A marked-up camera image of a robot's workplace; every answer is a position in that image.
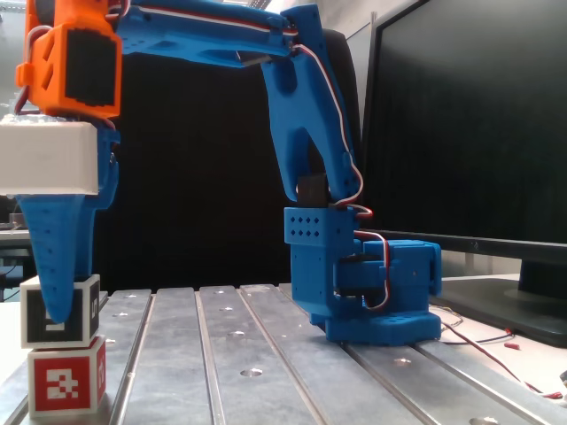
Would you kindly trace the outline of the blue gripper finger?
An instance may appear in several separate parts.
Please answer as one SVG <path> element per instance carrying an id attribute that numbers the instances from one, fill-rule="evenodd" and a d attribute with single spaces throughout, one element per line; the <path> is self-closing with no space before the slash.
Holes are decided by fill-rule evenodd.
<path id="1" fill-rule="evenodd" d="M 92 273 L 96 199 L 85 195 L 17 195 L 30 234 L 43 301 L 56 323 L 72 311 L 74 284 Z"/>

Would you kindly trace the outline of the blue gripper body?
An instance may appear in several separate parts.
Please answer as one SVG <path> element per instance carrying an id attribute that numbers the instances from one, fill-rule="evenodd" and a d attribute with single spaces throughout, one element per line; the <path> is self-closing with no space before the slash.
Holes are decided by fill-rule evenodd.
<path id="1" fill-rule="evenodd" d="M 113 149 L 120 145 L 120 133 L 108 127 L 97 128 L 98 194 L 94 207 L 107 209 L 113 202 L 119 181 L 119 164 Z"/>

